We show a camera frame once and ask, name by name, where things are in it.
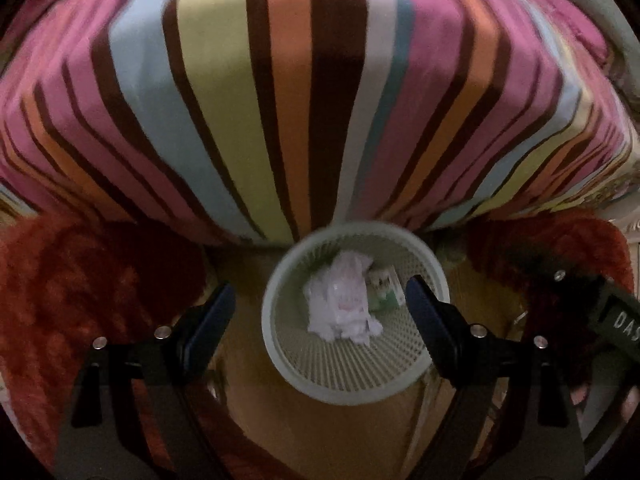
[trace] silver bolt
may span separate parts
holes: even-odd
[[[171,335],[171,327],[167,325],[162,325],[156,328],[154,332],[154,337],[156,339],[167,339]]]
[[[105,346],[107,346],[107,338],[102,336],[97,337],[96,339],[94,339],[93,346],[96,350],[102,350]]]
[[[486,327],[478,323],[471,325],[469,330],[471,330],[471,335],[473,337],[477,337],[480,339],[482,339],[483,337],[486,337],[487,335]]]
[[[543,350],[549,346],[549,341],[547,341],[545,337],[537,335],[533,338],[533,344]]]

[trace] striped bed sheet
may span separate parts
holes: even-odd
[[[27,0],[0,216],[290,244],[593,206],[637,184],[615,50],[567,0]]]

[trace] mesh basket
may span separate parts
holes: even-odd
[[[300,392],[323,402],[365,404],[412,384],[431,363],[406,307],[375,313],[383,333],[369,347],[340,339],[327,343],[306,331],[303,285],[343,249],[393,265],[402,286],[420,274],[441,301],[449,287],[436,257],[410,232],[381,222],[353,222],[315,232],[295,245],[276,267],[262,302],[262,334],[273,364]]]

